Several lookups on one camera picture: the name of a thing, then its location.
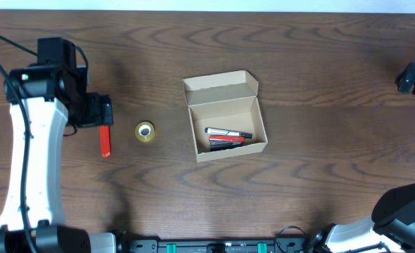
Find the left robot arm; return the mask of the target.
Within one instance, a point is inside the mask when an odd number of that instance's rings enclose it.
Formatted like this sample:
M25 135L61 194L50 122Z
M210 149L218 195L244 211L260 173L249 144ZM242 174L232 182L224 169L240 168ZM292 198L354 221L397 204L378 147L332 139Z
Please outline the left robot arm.
M102 155L110 155L111 100L88 92L89 68L77 64L80 47L60 37L40 39L37 46L35 63L4 73L13 154L0 252L115 252L112 233L66 225L60 186L67 127L98 128Z

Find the yellow clear tape roll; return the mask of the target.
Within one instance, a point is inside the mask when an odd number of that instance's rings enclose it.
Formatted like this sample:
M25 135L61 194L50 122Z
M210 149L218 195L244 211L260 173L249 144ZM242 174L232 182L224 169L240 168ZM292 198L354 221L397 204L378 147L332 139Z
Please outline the yellow clear tape roll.
M141 142L150 142L155 138L155 128L151 122L140 122L135 128L135 135Z

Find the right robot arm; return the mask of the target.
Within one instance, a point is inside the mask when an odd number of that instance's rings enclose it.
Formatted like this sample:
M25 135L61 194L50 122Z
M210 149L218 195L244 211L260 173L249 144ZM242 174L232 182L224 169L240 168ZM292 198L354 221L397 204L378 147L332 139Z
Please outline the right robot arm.
M393 188L370 217L319 231L307 252L415 252L415 183Z

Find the red black stapler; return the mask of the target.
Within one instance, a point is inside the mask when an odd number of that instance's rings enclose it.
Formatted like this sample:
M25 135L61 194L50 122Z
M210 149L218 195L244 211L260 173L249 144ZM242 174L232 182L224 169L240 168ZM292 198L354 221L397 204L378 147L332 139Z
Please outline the red black stapler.
M245 142L245 138L242 136L210 136L210 150L226 150L241 147Z

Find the brown cardboard box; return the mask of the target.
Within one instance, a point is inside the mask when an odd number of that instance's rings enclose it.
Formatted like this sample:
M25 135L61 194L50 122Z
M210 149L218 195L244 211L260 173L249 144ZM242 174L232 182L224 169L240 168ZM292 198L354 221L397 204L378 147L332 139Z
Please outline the brown cardboard box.
M259 83L246 70L183 80L197 162L260 153L268 144ZM211 151L206 127L250 133L241 147Z

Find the black white marker pen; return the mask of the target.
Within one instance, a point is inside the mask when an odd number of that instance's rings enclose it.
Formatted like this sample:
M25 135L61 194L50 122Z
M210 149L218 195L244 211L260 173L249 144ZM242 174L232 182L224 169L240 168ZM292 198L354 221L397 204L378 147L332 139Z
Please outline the black white marker pen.
M221 135L221 136L240 136L244 138L252 138L253 135L246 132L241 131L232 131L227 129L217 129L212 127L206 127L205 133L212 134L212 135Z

